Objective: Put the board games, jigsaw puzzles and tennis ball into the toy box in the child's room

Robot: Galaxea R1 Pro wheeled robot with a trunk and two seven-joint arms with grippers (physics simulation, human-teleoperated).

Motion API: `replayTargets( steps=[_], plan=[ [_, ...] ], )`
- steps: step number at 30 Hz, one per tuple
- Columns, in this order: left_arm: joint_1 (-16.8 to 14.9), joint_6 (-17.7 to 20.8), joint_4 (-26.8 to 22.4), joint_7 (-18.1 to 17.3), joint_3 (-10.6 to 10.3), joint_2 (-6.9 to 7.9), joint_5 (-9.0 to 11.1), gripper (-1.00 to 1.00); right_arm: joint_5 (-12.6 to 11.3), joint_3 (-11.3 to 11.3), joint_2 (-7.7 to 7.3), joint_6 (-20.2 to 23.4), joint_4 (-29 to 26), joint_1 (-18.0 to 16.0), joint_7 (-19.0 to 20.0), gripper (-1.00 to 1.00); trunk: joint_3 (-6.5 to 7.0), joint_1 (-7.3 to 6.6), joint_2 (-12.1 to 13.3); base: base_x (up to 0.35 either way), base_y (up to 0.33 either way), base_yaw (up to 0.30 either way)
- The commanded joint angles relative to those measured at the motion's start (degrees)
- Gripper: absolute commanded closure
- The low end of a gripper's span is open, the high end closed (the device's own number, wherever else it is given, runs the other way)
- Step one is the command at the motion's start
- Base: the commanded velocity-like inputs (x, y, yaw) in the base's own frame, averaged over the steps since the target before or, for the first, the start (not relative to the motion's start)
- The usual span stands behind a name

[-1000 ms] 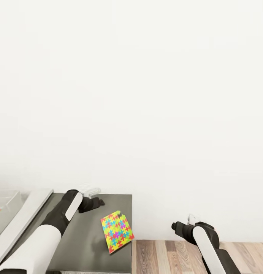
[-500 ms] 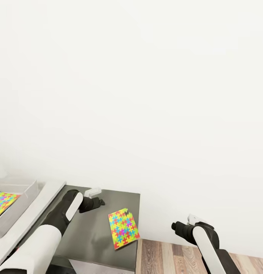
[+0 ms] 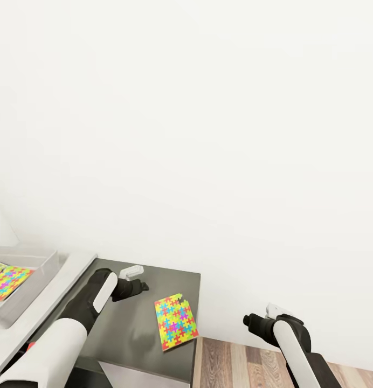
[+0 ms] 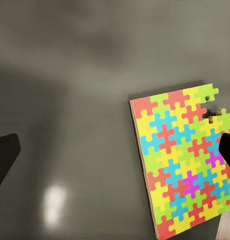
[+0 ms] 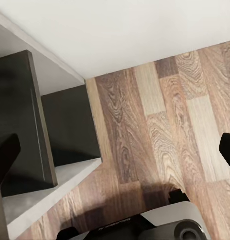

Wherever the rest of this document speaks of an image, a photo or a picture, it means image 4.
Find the jigsaw puzzle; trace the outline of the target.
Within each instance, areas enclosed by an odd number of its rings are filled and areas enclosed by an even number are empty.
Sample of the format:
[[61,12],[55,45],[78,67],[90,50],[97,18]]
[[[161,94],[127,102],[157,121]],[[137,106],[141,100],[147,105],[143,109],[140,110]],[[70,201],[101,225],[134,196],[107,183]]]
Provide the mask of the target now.
[[157,240],[230,210],[230,166],[219,151],[230,112],[216,116],[212,84],[129,101]]

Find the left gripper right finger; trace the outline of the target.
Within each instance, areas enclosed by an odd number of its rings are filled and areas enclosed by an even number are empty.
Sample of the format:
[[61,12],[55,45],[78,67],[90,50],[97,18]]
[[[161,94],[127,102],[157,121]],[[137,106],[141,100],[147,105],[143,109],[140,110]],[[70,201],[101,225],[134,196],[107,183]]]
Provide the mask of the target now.
[[219,151],[222,154],[225,161],[227,162],[227,164],[230,166],[230,134],[229,133],[223,133],[220,140]]

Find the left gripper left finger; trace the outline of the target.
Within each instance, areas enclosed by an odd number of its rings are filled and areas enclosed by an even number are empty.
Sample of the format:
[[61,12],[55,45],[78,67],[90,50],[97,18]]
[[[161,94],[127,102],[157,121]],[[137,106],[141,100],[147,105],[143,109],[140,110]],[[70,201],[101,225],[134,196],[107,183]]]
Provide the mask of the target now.
[[0,137],[0,185],[20,152],[21,146],[16,133]]

